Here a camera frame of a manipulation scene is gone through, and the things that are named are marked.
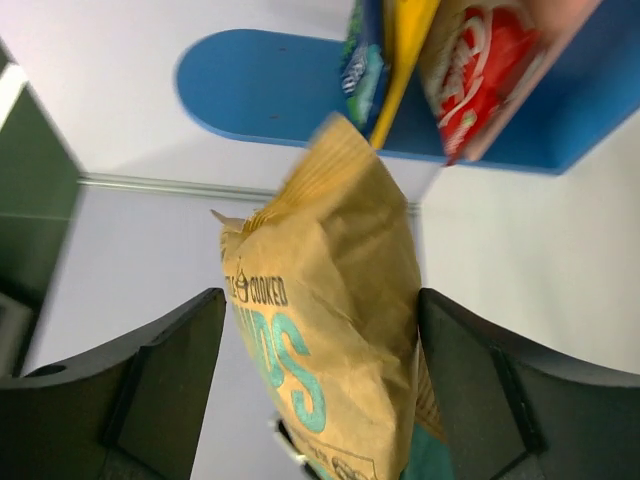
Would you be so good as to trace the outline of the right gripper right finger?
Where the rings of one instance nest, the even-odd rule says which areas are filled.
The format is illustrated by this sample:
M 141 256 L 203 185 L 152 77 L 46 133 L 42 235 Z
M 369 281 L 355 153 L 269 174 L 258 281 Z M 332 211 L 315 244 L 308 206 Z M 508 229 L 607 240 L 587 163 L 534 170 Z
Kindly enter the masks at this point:
M 638 478 L 638 375 L 550 349 L 433 289 L 421 289 L 417 315 L 455 478 Z

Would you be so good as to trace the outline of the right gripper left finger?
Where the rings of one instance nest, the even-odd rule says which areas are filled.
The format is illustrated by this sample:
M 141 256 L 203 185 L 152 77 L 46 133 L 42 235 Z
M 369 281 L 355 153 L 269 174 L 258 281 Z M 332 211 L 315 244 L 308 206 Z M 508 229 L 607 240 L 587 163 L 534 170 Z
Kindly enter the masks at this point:
M 142 327 L 1 381 L 4 479 L 188 479 L 226 311 L 209 288 Z

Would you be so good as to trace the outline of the yellow chips bag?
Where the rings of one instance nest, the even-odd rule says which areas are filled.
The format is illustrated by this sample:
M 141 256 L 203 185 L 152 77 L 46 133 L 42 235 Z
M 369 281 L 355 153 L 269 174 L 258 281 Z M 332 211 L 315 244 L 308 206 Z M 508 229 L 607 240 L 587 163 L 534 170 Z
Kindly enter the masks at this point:
M 222 217 L 234 316 L 295 456 L 323 479 L 449 479 L 407 200 L 331 116 L 277 195 Z

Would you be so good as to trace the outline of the red Chuba bag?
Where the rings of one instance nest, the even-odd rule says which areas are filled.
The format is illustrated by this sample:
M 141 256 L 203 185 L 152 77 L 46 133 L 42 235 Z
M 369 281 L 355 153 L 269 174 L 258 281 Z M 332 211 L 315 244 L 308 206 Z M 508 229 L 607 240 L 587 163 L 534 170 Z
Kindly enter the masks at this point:
M 448 166 L 481 139 L 544 56 L 522 1 L 442 1 L 417 67 Z

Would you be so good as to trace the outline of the blue Burts sea salt bag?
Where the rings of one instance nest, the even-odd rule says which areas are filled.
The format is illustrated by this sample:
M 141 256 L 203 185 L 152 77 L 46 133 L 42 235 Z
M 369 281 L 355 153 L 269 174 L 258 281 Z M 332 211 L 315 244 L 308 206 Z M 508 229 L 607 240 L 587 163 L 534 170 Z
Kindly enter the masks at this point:
M 391 64 L 387 55 L 384 2 L 358 0 L 349 17 L 340 61 L 340 86 L 348 118 L 365 136 L 378 119 Z

